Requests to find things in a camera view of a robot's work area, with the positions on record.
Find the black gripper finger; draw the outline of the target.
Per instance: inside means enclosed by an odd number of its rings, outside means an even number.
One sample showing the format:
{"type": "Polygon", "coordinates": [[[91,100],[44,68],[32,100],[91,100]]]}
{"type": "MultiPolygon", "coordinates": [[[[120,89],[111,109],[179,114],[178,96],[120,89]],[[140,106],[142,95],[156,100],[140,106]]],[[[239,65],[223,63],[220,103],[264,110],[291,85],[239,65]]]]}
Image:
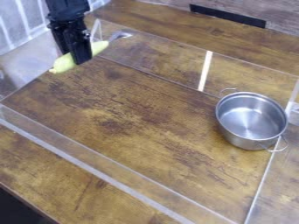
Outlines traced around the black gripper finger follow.
{"type": "Polygon", "coordinates": [[[83,64],[92,58],[90,31],[66,27],[62,33],[64,40],[64,54],[70,54],[76,65],[83,64]]]}
{"type": "Polygon", "coordinates": [[[56,41],[58,47],[60,48],[60,52],[63,54],[67,54],[70,52],[70,49],[64,38],[64,31],[66,29],[63,27],[51,27],[51,33],[56,41]]]}

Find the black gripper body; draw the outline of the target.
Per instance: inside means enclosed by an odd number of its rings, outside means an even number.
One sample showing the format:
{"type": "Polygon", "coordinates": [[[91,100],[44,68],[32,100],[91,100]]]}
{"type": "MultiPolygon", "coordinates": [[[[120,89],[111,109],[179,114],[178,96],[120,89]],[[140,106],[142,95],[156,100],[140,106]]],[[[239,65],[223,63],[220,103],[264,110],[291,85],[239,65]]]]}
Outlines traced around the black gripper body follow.
{"type": "Polygon", "coordinates": [[[54,36],[62,36],[70,30],[84,37],[90,36],[84,25],[84,14],[90,11],[88,0],[46,0],[48,6],[48,27],[54,36]]]}

